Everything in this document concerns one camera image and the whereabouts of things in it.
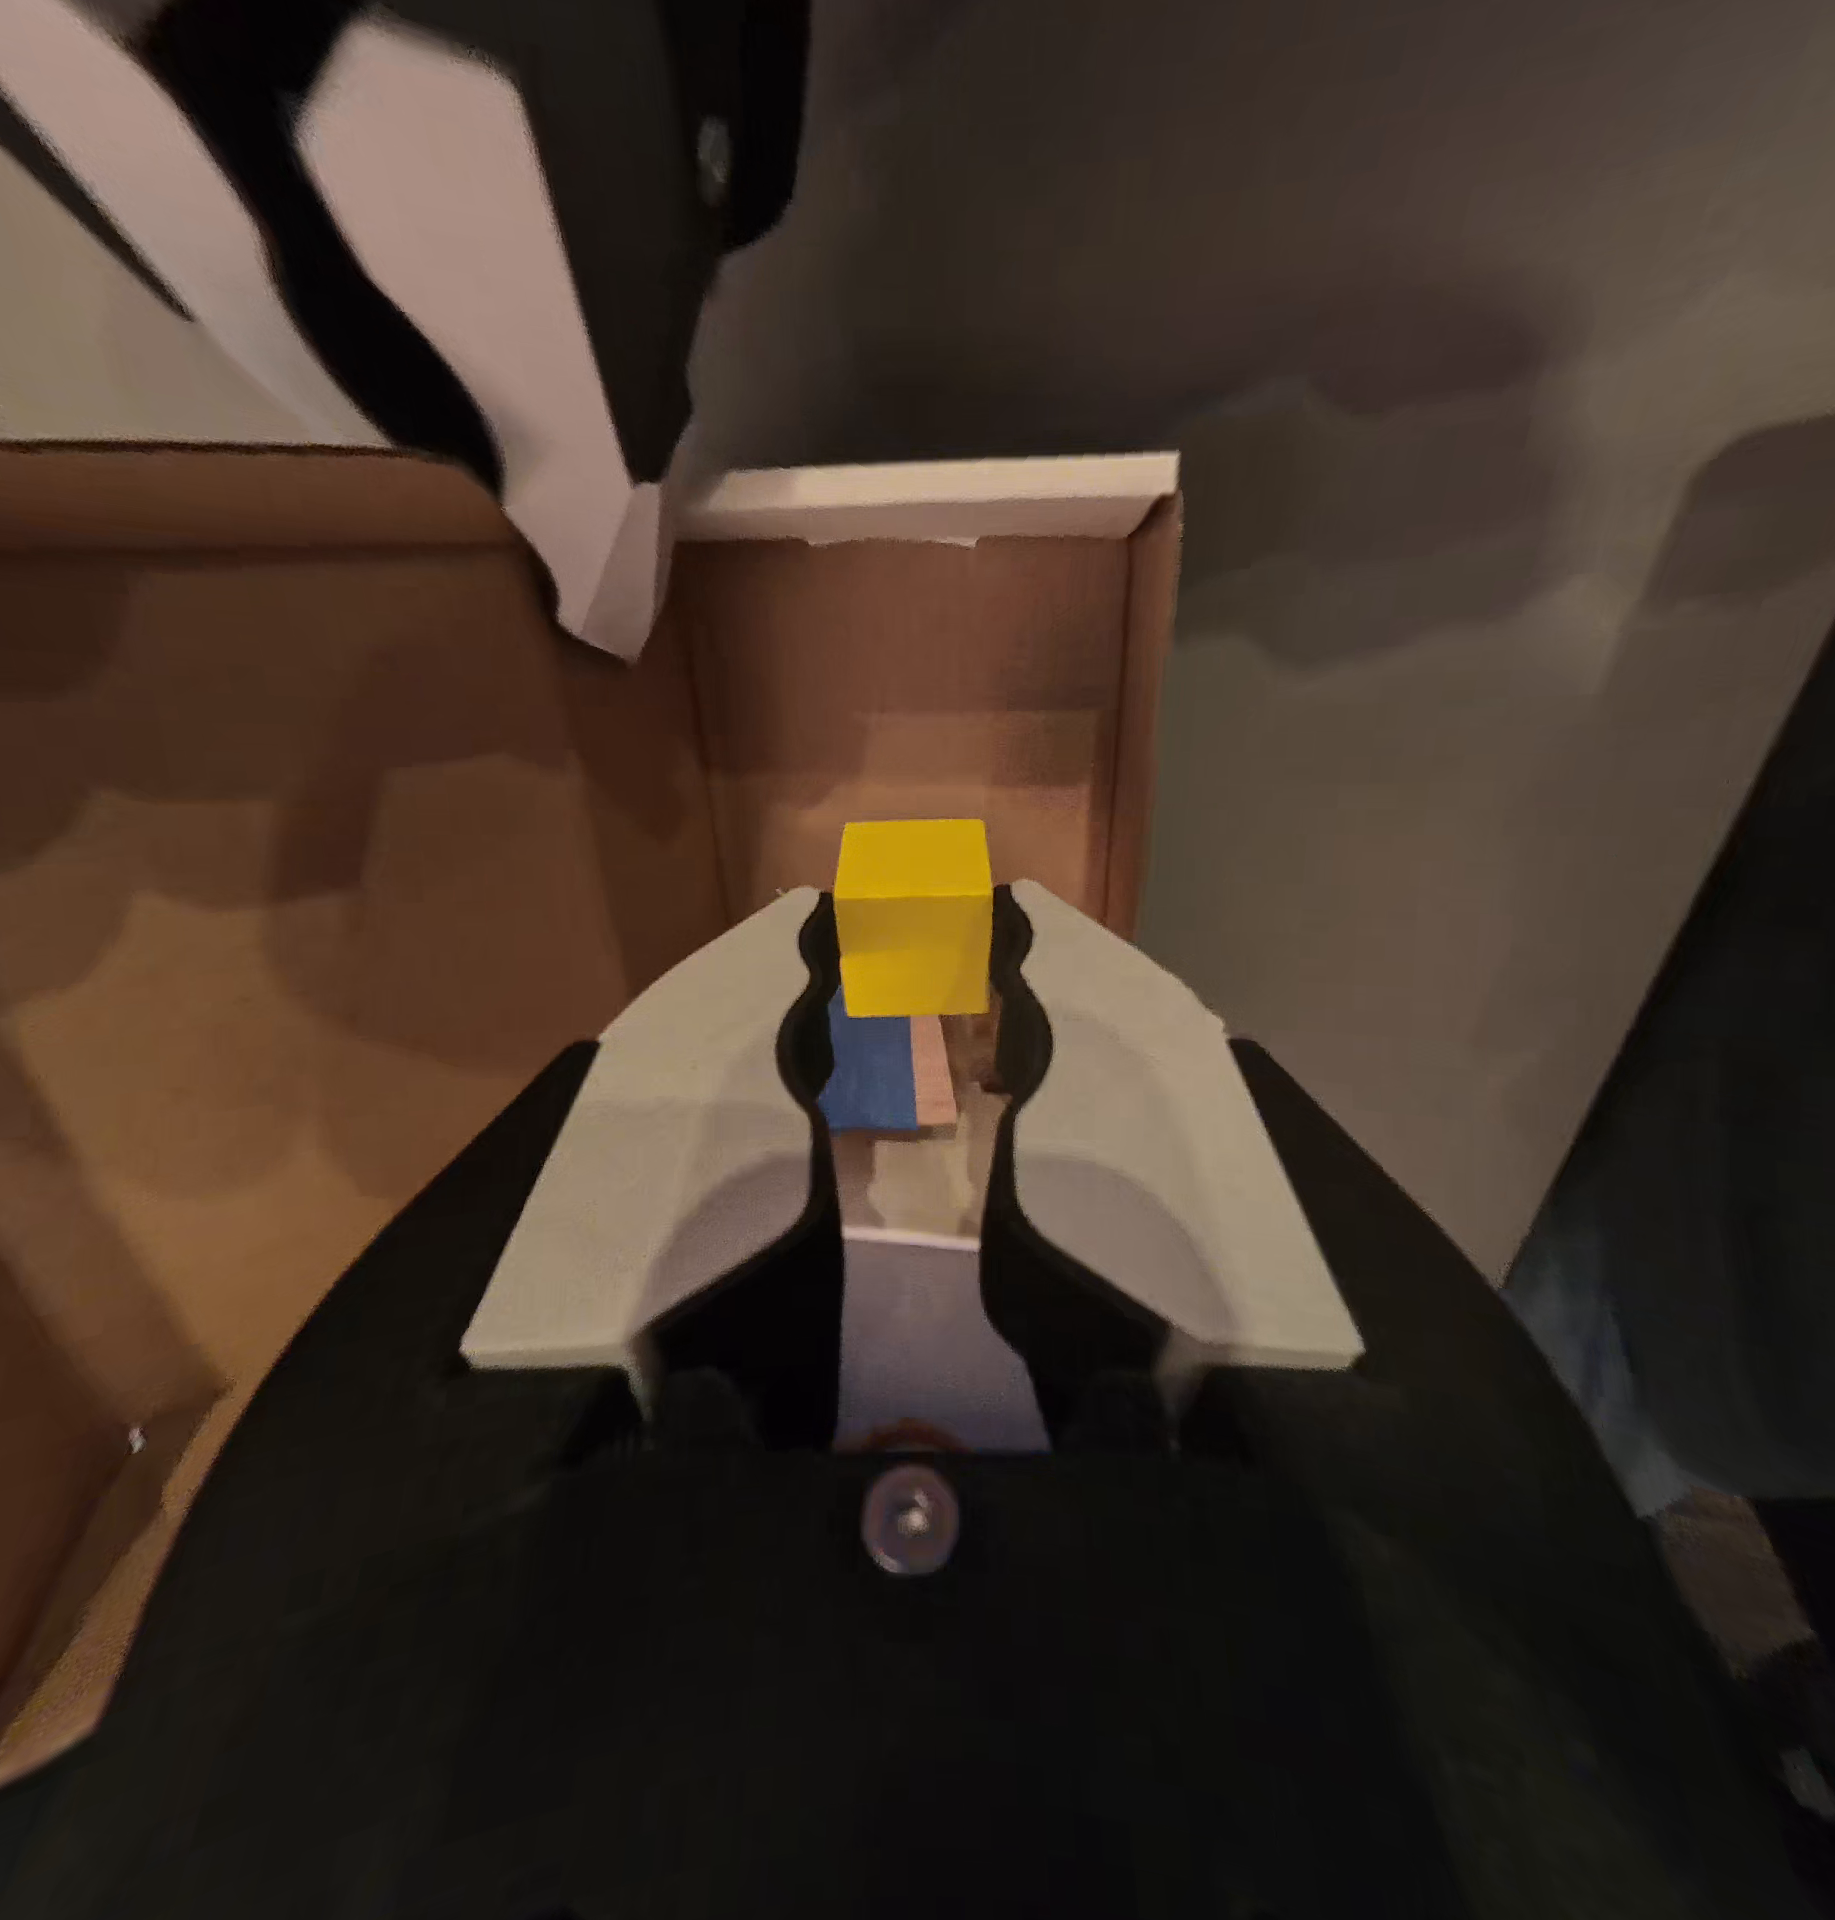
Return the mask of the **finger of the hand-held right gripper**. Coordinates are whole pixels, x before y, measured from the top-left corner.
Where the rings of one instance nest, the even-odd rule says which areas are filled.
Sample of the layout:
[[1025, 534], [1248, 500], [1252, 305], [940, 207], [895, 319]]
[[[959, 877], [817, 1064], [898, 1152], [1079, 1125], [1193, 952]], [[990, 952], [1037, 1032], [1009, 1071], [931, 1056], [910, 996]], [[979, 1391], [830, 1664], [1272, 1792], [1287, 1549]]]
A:
[[320, 443], [500, 483], [464, 380], [360, 264], [300, 116], [362, 2], [0, 2], [0, 146]]
[[487, 420], [559, 623], [640, 658], [665, 589], [664, 485], [628, 469], [515, 86], [362, 17], [304, 103], [300, 158], [362, 274]]

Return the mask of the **white cardboard box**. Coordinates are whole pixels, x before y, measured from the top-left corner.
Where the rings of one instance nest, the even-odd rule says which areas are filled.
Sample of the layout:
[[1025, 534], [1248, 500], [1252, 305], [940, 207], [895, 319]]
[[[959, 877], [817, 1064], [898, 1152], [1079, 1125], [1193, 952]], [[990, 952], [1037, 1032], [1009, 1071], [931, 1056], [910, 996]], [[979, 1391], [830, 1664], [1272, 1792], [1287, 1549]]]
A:
[[0, 1786], [375, 1230], [852, 820], [1138, 929], [1180, 455], [782, 466], [635, 662], [473, 476], [0, 443]]

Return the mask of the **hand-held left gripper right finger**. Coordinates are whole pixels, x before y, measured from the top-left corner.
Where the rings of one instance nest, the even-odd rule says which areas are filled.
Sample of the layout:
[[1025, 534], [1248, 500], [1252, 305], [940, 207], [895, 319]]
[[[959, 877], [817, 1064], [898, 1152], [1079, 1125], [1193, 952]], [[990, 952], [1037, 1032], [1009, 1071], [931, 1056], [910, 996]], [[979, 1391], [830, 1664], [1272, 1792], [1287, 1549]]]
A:
[[1133, 1378], [1180, 1413], [1218, 1369], [1348, 1371], [1358, 1321], [1224, 1023], [1047, 891], [992, 898], [996, 1131], [979, 1298], [1046, 1420]]

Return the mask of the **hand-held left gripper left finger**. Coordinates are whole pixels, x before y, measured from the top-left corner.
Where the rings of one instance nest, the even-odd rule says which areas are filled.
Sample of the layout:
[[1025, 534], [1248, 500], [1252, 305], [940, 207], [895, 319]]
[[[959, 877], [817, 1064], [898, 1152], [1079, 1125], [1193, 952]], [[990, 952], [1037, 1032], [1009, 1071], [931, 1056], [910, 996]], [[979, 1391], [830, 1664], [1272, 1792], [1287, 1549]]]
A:
[[753, 1413], [837, 1409], [832, 970], [832, 900], [794, 888], [606, 1029], [460, 1334], [471, 1369], [619, 1369], [648, 1409], [720, 1371]]

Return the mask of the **small yellow cube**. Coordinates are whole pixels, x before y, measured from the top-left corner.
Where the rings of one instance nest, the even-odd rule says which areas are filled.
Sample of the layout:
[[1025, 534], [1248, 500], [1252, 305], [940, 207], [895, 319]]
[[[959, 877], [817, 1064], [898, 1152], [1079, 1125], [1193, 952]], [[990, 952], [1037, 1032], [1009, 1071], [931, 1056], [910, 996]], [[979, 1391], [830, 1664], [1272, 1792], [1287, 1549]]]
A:
[[845, 823], [832, 918], [851, 1018], [990, 1010], [992, 862], [983, 820]]

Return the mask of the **blue-faced large wooden cube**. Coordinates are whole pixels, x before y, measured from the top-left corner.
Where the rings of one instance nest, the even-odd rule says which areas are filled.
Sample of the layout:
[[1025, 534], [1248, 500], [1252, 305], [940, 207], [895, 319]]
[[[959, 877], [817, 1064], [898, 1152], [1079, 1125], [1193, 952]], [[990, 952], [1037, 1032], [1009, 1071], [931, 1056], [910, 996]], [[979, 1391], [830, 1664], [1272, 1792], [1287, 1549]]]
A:
[[830, 1043], [832, 1073], [820, 1113], [832, 1137], [919, 1137], [957, 1124], [955, 1064], [938, 1015], [860, 1018], [832, 993]]

